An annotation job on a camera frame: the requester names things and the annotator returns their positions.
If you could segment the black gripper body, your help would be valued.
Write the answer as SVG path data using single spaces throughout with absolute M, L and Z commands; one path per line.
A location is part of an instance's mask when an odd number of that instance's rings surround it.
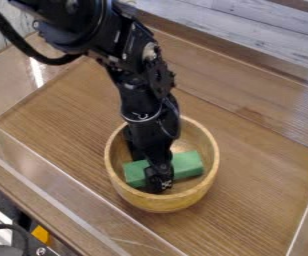
M 146 136 L 145 155 L 150 165 L 172 164 L 173 142 L 180 138 L 181 119 L 177 103 L 161 103 L 153 111 L 144 111 L 139 106 L 126 103 L 121 106 L 121 114 L 126 126 Z

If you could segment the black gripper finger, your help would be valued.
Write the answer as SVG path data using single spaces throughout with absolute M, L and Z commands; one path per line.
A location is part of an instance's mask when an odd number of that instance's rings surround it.
M 173 187 L 174 167 L 172 164 L 150 165 L 144 169 L 145 191 L 160 194 Z
M 131 159 L 134 161 L 145 160 L 146 136 L 141 131 L 131 129 L 130 126 L 123 128 L 122 133 Z

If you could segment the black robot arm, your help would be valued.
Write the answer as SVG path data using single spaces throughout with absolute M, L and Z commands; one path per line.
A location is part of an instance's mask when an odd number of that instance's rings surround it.
M 7 0 L 34 17 L 34 28 L 63 55 L 45 56 L 0 13 L 0 33 L 30 58 L 65 65 L 87 56 L 106 69 L 121 96 L 123 134 L 131 156 L 146 160 L 145 189 L 173 187 L 173 142 L 181 134 L 180 105 L 172 93 L 176 74 L 135 8 L 119 0 Z

